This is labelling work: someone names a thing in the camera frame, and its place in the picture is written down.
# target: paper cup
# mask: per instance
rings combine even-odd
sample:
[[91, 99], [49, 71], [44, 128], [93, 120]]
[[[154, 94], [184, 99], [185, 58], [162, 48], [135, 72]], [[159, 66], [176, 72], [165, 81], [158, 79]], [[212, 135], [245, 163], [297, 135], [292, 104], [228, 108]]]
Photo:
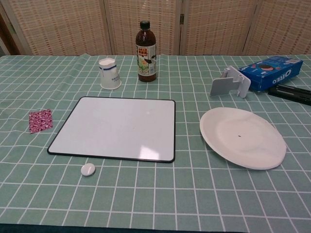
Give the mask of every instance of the paper cup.
[[98, 63], [101, 74], [101, 87], [103, 89], [113, 90], [121, 86], [116, 60], [105, 58], [101, 59]]

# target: round white button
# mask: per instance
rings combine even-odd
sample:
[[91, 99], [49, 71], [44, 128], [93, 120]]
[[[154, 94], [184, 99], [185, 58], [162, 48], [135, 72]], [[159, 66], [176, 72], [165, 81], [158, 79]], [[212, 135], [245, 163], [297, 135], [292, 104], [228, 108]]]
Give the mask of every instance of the round white button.
[[84, 176], [90, 176], [93, 175], [95, 172], [95, 166], [94, 164], [85, 164], [82, 168], [81, 168], [81, 173]]

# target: paper plate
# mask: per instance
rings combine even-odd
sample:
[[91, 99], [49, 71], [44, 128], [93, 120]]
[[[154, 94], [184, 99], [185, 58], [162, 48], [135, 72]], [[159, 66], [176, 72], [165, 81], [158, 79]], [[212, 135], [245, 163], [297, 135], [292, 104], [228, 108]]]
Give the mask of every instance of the paper plate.
[[200, 120], [207, 144], [223, 158], [251, 169], [271, 169], [285, 157], [286, 143], [265, 119], [236, 108], [214, 108]]

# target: brown bottle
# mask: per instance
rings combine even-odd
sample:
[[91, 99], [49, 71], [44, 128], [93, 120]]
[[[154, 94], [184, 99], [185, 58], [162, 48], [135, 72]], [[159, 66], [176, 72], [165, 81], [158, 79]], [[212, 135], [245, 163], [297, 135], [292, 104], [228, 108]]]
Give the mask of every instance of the brown bottle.
[[149, 21], [141, 21], [140, 28], [136, 35], [138, 79], [151, 82], [156, 79], [156, 37]]

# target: blue box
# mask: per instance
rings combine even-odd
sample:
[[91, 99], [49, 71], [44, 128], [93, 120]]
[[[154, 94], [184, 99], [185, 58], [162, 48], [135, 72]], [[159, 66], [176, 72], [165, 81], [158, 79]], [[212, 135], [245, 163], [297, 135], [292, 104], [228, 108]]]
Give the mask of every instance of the blue box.
[[273, 56], [242, 67], [239, 71], [251, 80], [250, 89], [263, 91], [298, 75], [302, 63], [302, 60]]

